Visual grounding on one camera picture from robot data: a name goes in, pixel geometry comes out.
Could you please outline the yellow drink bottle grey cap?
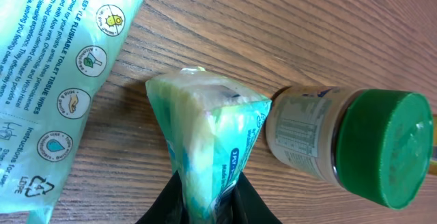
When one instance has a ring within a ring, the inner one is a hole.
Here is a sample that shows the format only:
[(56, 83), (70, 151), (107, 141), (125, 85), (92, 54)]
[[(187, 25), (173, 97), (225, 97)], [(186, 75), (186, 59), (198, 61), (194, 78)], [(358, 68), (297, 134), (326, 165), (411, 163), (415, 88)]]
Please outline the yellow drink bottle grey cap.
[(436, 114), (433, 114), (433, 125), (434, 125), (434, 138), (433, 138), (433, 144), (432, 144), (432, 157), (430, 160), (430, 166), (429, 166), (429, 170), (428, 173), (431, 175), (436, 175), (437, 174), (437, 116)]

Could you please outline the mint green tissue pack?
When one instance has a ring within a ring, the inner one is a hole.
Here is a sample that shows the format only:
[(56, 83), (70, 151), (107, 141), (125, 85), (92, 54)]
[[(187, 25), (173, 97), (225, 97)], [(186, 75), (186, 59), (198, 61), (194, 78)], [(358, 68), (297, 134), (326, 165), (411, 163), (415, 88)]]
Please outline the mint green tissue pack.
[(1, 0), (1, 212), (48, 223), (143, 0)]

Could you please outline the teal white tissue pack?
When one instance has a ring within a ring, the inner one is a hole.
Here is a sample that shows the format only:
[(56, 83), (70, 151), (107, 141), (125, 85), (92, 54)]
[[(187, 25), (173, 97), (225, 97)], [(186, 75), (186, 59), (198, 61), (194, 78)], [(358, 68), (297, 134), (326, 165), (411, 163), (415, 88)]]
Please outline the teal white tissue pack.
[(231, 192), (270, 111), (271, 99), (202, 67), (146, 81), (190, 223), (231, 223)]

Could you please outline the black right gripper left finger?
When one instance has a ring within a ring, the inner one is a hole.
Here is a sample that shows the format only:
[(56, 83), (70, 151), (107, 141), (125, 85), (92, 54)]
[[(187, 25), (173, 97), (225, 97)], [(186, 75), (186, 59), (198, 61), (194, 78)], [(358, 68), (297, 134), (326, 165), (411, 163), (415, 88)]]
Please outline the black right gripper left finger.
[(182, 183), (176, 171), (149, 210), (136, 224), (185, 224)]

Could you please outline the green white can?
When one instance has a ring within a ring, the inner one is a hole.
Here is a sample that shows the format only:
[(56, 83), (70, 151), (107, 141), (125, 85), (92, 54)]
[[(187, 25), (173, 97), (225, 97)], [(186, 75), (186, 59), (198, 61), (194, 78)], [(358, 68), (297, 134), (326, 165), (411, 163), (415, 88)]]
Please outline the green white can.
[(283, 164), (401, 210), (427, 175), (434, 121), (418, 92), (293, 86), (274, 97), (266, 140)]

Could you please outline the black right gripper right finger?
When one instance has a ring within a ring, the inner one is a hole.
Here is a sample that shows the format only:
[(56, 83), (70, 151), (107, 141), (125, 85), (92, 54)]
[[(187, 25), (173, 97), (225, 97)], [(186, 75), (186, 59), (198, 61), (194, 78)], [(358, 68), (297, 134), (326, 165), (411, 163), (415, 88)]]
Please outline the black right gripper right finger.
[(243, 173), (232, 191), (231, 209), (233, 224), (281, 224)]

